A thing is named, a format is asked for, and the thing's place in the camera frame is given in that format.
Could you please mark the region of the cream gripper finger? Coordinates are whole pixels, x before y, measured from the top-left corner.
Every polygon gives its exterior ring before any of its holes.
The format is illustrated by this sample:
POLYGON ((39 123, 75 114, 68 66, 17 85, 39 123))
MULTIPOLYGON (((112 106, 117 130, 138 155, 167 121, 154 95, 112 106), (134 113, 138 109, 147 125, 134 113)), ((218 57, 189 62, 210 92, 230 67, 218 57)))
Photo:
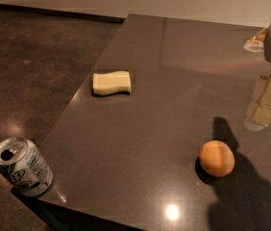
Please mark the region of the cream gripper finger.
POLYGON ((253 99, 248 108, 245 127, 250 131, 261 131, 271 123, 271 74, 261 75, 256 83, 253 99))
POLYGON ((255 36, 250 38, 243 46, 244 50, 252 53, 258 53, 264 51, 264 40, 268 29, 261 29, 255 36))

